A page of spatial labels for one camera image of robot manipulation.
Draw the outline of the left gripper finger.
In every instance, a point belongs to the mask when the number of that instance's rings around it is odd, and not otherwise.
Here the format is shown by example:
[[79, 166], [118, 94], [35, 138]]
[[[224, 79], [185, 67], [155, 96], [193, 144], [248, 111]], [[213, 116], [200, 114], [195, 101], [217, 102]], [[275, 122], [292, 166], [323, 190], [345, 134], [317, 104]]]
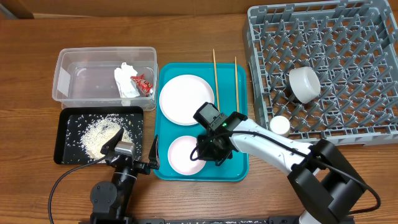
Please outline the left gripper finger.
[[114, 152], [116, 146], [123, 139], [124, 129], [120, 128], [119, 131], [109, 140], [107, 141], [101, 148], [100, 153], [103, 155], [107, 155], [110, 152]]
[[151, 169], [159, 170], [159, 136], [156, 134], [149, 152], [149, 165]]

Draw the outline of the rice leftovers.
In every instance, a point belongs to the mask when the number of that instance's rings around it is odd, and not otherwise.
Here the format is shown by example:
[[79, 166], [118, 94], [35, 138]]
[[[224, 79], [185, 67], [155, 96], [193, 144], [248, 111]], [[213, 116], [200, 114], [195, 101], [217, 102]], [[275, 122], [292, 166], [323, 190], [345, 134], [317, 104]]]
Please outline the rice leftovers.
[[103, 157], [100, 150], [115, 134], [123, 129], [122, 141], [136, 145], [142, 154], [141, 114], [74, 114], [67, 121], [64, 152], [72, 152], [78, 162], [95, 161]]

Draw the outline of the large pink plate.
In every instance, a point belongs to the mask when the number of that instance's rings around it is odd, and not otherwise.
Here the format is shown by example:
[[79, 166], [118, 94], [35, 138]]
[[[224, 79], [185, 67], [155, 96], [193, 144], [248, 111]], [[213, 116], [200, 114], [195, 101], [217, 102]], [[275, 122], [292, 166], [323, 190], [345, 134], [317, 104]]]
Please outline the large pink plate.
[[172, 78], [163, 86], [159, 96], [163, 115], [182, 126], [197, 124], [193, 115], [206, 102], [215, 102], [213, 89], [208, 82], [195, 75]]

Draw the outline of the white cup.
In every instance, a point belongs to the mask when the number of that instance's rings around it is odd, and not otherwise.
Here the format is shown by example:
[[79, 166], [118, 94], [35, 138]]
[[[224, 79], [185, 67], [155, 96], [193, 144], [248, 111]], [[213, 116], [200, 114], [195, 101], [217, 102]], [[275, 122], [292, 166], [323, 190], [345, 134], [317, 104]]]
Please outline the white cup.
[[284, 116], [275, 116], [269, 122], [269, 129], [283, 137], [288, 137], [290, 134], [290, 121]]

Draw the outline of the red snack wrapper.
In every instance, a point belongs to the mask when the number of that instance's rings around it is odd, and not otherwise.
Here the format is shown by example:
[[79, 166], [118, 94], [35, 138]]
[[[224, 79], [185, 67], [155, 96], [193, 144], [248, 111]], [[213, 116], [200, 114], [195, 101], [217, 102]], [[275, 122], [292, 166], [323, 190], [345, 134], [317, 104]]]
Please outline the red snack wrapper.
[[153, 94], [153, 84], [145, 80], [145, 75], [131, 76], [131, 80], [136, 84], [137, 88], [144, 96]]

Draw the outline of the white tissue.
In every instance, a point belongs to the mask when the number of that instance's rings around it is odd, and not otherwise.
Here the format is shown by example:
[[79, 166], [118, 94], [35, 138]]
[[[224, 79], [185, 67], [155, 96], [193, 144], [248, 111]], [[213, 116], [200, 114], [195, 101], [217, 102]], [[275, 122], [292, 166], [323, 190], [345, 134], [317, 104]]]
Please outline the white tissue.
[[135, 98], [140, 96], [139, 90], [131, 78], [136, 76], [137, 71], [132, 65], [128, 65], [126, 62], [123, 62], [120, 67], [114, 70], [114, 79], [121, 98]]

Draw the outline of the wooden chopstick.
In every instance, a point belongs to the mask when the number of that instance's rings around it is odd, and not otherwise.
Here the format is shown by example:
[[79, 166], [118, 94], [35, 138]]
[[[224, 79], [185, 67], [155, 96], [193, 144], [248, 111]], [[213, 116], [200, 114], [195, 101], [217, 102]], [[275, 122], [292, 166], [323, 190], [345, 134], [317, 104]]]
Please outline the wooden chopstick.
[[240, 112], [240, 107], [239, 107], [238, 66], [237, 66], [236, 57], [234, 57], [234, 76], [235, 76], [235, 89], [236, 89], [236, 111]]
[[216, 56], [215, 56], [215, 50], [214, 49], [213, 49], [213, 66], [214, 66], [214, 77], [215, 77], [216, 102], [217, 102], [218, 111], [220, 111], [220, 95], [219, 95], [219, 88], [218, 88], [218, 72], [217, 72]]

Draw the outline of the grey bowl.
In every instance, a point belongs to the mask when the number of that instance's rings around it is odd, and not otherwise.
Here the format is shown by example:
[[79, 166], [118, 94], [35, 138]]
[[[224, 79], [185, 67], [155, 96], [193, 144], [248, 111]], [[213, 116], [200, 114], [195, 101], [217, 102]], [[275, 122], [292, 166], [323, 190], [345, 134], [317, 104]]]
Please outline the grey bowl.
[[296, 99], [304, 104], [314, 100], [321, 92], [320, 81], [311, 67], [291, 70], [289, 84]]

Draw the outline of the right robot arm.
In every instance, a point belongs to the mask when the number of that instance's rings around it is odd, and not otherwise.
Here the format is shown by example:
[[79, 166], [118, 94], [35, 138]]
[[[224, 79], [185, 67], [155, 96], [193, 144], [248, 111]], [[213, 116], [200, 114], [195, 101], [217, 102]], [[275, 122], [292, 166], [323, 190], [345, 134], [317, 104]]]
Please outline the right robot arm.
[[330, 141], [294, 141], [236, 111], [226, 116], [208, 102], [193, 117], [206, 133], [198, 136], [191, 160], [220, 166], [242, 152], [286, 174], [305, 210], [299, 216], [269, 216], [266, 223], [354, 223], [356, 202], [365, 191], [375, 192]]

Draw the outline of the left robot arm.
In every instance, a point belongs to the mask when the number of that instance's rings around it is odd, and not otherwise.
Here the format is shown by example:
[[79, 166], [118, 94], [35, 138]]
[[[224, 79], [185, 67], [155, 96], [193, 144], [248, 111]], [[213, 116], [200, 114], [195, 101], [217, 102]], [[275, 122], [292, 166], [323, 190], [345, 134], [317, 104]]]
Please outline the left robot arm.
[[158, 136], [152, 143], [149, 161], [142, 162], [135, 145], [122, 141], [123, 133], [120, 129], [100, 150], [106, 164], [114, 168], [114, 174], [110, 181], [98, 182], [91, 190], [90, 223], [133, 223], [133, 217], [126, 211], [137, 175], [149, 175], [160, 167]]

